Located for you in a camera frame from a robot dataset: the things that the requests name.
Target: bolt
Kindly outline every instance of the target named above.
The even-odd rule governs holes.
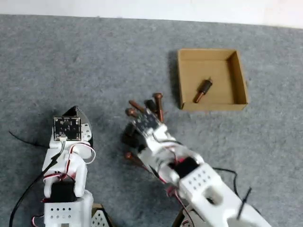
[[[162,109],[163,95],[161,93],[155,93],[153,94],[153,97],[155,98],[156,101],[158,119],[160,122],[163,122],[163,109]]]
[[[125,113],[127,116],[138,117],[138,113],[133,108],[127,108]]]
[[[145,109],[142,106],[140,106],[139,104],[137,104],[134,100],[129,100],[129,104],[132,105],[137,110],[139,110],[141,113],[145,112]]]

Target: wire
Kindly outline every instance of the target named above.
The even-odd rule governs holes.
[[[240,219],[241,213],[242,213],[243,208],[244,208],[244,204],[247,202],[247,198],[248,198],[248,196],[250,195],[250,193],[251,193],[251,187],[248,189],[248,191],[247,191],[245,197],[244,197],[243,200],[242,200],[242,204],[241,204],[241,206],[240,206],[240,208],[239,208],[239,213],[238,213],[238,215],[237,215],[237,220]]]
[[[27,196],[27,194],[29,193],[30,189],[41,179],[43,178],[44,174],[46,174],[46,172],[51,168],[53,167],[54,165],[57,164],[57,159],[58,157],[62,154],[63,150],[64,150],[64,147],[65,147],[65,141],[62,142],[62,146],[61,146],[61,150],[58,154],[54,155],[52,158],[51,158],[51,163],[45,168],[45,170],[43,170],[41,172],[41,174],[28,186],[28,188],[26,188],[26,190],[24,191],[24,193],[22,194],[22,196],[20,197],[20,199],[17,201],[12,213],[10,214],[10,218],[9,218],[9,227],[12,227],[13,226],[13,220],[14,220],[14,216],[21,204],[21,202],[24,200],[24,198]]]
[[[180,143],[180,142],[178,142],[178,141],[176,141],[176,140],[158,140],[154,133],[152,134],[152,136],[153,136],[153,138],[155,139],[155,141],[157,141],[158,143],[171,142],[171,143],[183,145],[182,143]]]
[[[24,142],[24,143],[27,143],[27,144],[30,144],[30,145],[32,145],[32,146],[34,146],[34,147],[42,147],[42,148],[47,148],[47,149],[49,148],[49,146],[45,146],[45,145],[39,144],[39,143],[37,143],[37,142],[32,143],[32,142],[25,141],[25,140],[19,138],[18,136],[14,135],[11,131],[9,131],[9,133],[10,133],[13,137],[15,137],[16,139],[18,139],[19,141]]]
[[[237,190],[237,176],[238,174],[236,173],[236,171],[230,170],[230,169],[223,169],[223,168],[217,168],[217,167],[213,167],[214,170],[218,170],[218,171],[225,171],[225,172],[229,172],[235,175],[235,177],[233,178],[233,191],[235,192],[235,194],[239,197],[238,194],[238,190]]]
[[[31,221],[32,227],[38,227],[38,226],[35,224],[35,218],[42,218],[42,217],[44,217],[44,214],[33,216],[33,217],[32,217],[32,221]]]
[[[182,205],[183,209],[185,210],[186,214],[188,215],[188,217],[189,217],[191,223],[193,224],[192,227],[195,227],[195,224],[194,224],[194,222],[193,222],[191,216],[189,215],[189,212],[187,211],[185,205],[183,204],[183,202],[181,201],[180,197],[178,196],[178,193],[177,193],[177,190],[176,190],[176,189],[175,189],[175,197],[177,198],[178,202]]]
[[[70,160],[70,157],[71,157],[71,153],[73,152],[73,148],[77,145],[82,145],[82,146],[85,146],[87,148],[90,148],[91,152],[93,153],[93,158],[89,161],[89,162],[85,162],[85,164],[91,164],[95,158],[96,158],[96,151],[94,150],[94,148],[92,148],[90,145],[87,145],[86,143],[76,143],[76,144],[73,144],[71,145],[70,147],[70,150],[69,150],[69,155],[68,155],[68,161],[67,161],[67,165],[66,165],[66,171],[65,173],[68,174],[68,171],[69,171],[69,168],[70,168],[70,163],[71,163],[71,160]]]

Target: black wire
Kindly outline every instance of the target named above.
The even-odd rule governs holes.
[[[247,191],[245,197],[244,197],[243,200],[242,200],[242,204],[241,204],[241,206],[240,206],[240,208],[239,208],[239,213],[238,213],[238,215],[237,215],[237,220],[240,219],[241,213],[242,213],[243,208],[244,208],[244,204],[247,202],[247,198],[248,198],[248,196],[250,195],[250,193],[251,193],[251,187],[248,189],[248,191]]]
[[[25,141],[25,140],[19,138],[18,136],[14,135],[11,131],[9,131],[9,133],[10,133],[13,137],[15,137],[16,139],[18,139],[18,140],[21,141],[21,142],[30,144],[30,145],[35,146],[35,147],[49,148],[49,146],[45,146],[45,145],[39,144],[39,143],[37,143],[37,142],[32,143],[32,142]]]
[[[237,176],[238,174],[236,173],[236,171],[230,170],[230,169],[223,169],[223,168],[213,168],[214,170],[218,170],[218,171],[225,171],[225,172],[229,172],[235,175],[235,177],[233,178],[233,191],[235,192],[235,194],[239,197],[238,194],[238,190],[237,190]]]
[[[26,190],[24,191],[24,193],[21,195],[20,199],[18,200],[18,202],[16,203],[13,211],[10,214],[10,218],[9,218],[9,227],[13,226],[13,220],[14,220],[14,216],[16,214],[16,211],[18,210],[21,202],[24,200],[25,196],[28,194],[28,192],[30,191],[30,189],[41,179],[43,178],[44,174],[51,168],[53,167],[55,164],[57,164],[57,159],[58,157],[62,154],[63,150],[65,147],[65,141],[62,143],[62,147],[61,147],[61,151],[54,155],[52,157],[52,161],[51,163],[45,168],[45,170],[43,170],[41,172],[41,174],[28,186],[28,188],[26,188]]]

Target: robotic claw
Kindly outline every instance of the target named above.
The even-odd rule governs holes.
[[[251,189],[243,200],[240,199],[198,153],[169,134],[167,126],[155,112],[134,101],[130,104],[138,112],[132,108],[126,110],[134,120],[124,135],[132,139],[128,144],[136,149],[128,152],[126,157],[164,184],[172,185],[168,195],[173,192],[181,204],[182,200],[188,203],[187,208],[184,206],[183,220],[176,226],[270,227],[252,206],[246,204]]]
[[[122,141],[134,148],[126,157],[149,171],[171,187],[168,196],[188,203],[183,218],[174,227],[270,227],[246,198],[241,200],[204,162],[196,152],[172,137],[163,121],[159,100],[146,102],[143,108],[135,107],[127,115],[134,119],[123,134]],[[85,189],[87,165],[96,157],[90,123],[77,106],[63,116],[54,117],[49,149],[41,174],[26,189],[15,205],[9,220],[13,226],[14,215],[31,187],[43,179],[44,217],[46,227],[112,227],[104,209],[91,216],[93,197]]]

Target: white wire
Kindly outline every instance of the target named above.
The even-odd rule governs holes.
[[[70,160],[71,149],[72,149],[73,147],[77,146],[77,145],[82,145],[82,146],[87,147],[87,148],[89,148],[89,149],[91,150],[91,152],[93,153],[93,158],[92,158],[89,162],[85,162],[85,164],[89,165],[89,164],[93,163],[93,161],[95,161],[95,158],[96,158],[96,151],[95,151],[94,148],[92,148],[90,145],[87,145],[87,144],[85,144],[85,143],[76,143],[76,144],[71,145],[71,148],[70,148],[70,150],[69,150],[69,157],[68,157],[68,160]]]

